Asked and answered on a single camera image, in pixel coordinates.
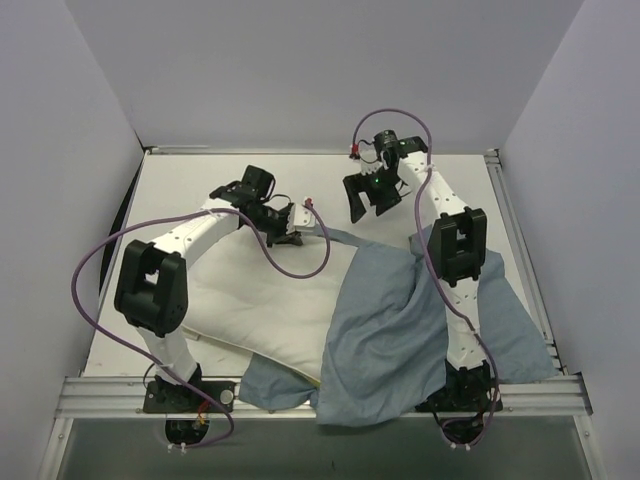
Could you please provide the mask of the white pillow with yellow edge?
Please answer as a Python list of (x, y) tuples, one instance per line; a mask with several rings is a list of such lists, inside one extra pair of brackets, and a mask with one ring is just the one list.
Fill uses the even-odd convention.
[(311, 237), (271, 248), (269, 263), (254, 234), (238, 230), (190, 268), (183, 325), (319, 384), (327, 332), (356, 251)]

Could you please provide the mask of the blue-grey fabric pillowcase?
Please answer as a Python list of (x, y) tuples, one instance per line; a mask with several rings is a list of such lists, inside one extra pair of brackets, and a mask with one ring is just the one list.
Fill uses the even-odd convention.
[[(408, 250), (332, 229), (334, 245), (352, 246), (328, 329), (321, 380), (254, 355), (239, 398), (264, 410), (309, 403), (323, 425), (374, 425), (410, 411), (446, 379), (446, 310), (416, 236)], [(480, 335), (499, 379), (526, 384), (557, 375), (543, 336), (505, 276), (502, 256), (487, 251), (479, 279)]]

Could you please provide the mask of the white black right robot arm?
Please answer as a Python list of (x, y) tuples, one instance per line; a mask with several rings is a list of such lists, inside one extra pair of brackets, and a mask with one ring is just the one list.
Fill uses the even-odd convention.
[(394, 131), (384, 130), (369, 145), (374, 160), (361, 156), (358, 142), (351, 146), (350, 158), (360, 171), (343, 179), (350, 220), (355, 224), (365, 215), (363, 198), (380, 216), (401, 202), (401, 185), (415, 195), (418, 242), (446, 305), (443, 395), (450, 406), (465, 409), (494, 388), (489, 355), (479, 341), (477, 300), (486, 259), (486, 213), (469, 207), (454, 192), (431, 163), (431, 147), (420, 137), (399, 139)]

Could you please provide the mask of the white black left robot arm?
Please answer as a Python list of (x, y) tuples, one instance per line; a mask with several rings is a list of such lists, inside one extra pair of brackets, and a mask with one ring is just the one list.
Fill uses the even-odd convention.
[(149, 353), (160, 361), (157, 388), (180, 411), (202, 399), (201, 368), (181, 332), (188, 299), (188, 270), (212, 246), (250, 221), (266, 235), (266, 245), (302, 244), (301, 228), (314, 223), (306, 199), (275, 209), (270, 200), (274, 176), (253, 165), (243, 177), (222, 185), (202, 205), (204, 214), (190, 218), (149, 241), (131, 241), (124, 250), (115, 309), (134, 327)]

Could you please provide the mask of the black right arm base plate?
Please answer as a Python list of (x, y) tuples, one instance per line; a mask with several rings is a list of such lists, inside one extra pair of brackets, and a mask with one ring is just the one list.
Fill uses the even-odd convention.
[(445, 362), (445, 385), (415, 406), (420, 413), (488, 412), (496, 394), (497, 382), (490, 365), (455, 369)]

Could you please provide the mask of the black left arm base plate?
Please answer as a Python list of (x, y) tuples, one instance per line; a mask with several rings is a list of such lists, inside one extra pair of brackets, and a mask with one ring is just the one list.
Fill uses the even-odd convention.
[(204, 380), (198, 388), (214, 399), (218, 406), (183, 385), (162, 379), (152, 380), (146, 387), (142, 411), (148, 414), (221, 413), (231, 412), (236, 383), (229, 380)]

